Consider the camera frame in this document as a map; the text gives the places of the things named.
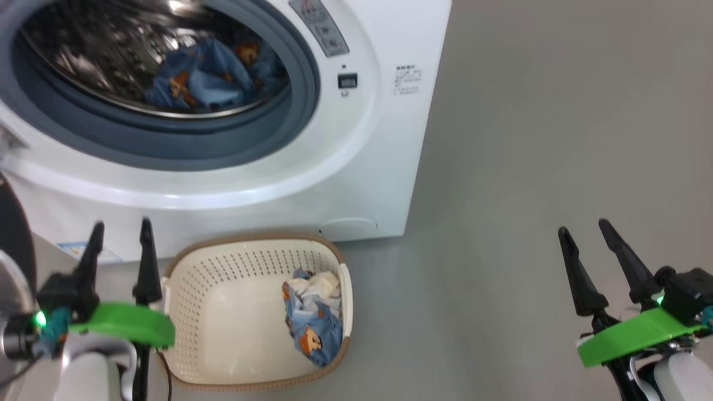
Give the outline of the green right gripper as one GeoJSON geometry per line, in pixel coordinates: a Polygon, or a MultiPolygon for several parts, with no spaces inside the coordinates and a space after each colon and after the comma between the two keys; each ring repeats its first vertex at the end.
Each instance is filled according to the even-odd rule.
{"type": "MultiPolygon", "coordinates": [[[[656,284],[653,274],[609,220],[599,219],[598,226],[624,272],[629,284],[629,299],[639,305],[659,305],[657,299],[662,289],[656,284]]],[[[604,313],[609,306],[608,300],[598,292],[588,276],[570,231],[560,227],[558,238],[576,314],[587,317],[604,313]]],[[[658,307],[581,340],[577,352],[583,366],[591,368],[702,330],[706,330],[705,325],[687,325],[658,307]]]]}

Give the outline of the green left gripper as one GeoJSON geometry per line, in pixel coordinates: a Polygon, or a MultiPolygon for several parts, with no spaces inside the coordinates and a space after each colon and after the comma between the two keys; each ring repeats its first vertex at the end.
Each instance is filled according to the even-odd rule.
{"type": "Polygon", "coordinates": [[[175,325],[168,315],[151,310],[148,306],[163,298],[161,276],[158,269],[153,226],[143,218],[139,242],[142,247],[138,278],[132,295],[136,304],[107,302],[99,304],[96,293],[96,274],[99,256],[104,249],[105,224],[99,221],[80,262],[73,271],[76,295],[73,310],[77,320],[69,325],[69,332],[91,332],[129,340],[156,349],[169,349],[175,345],[175,325]]]}

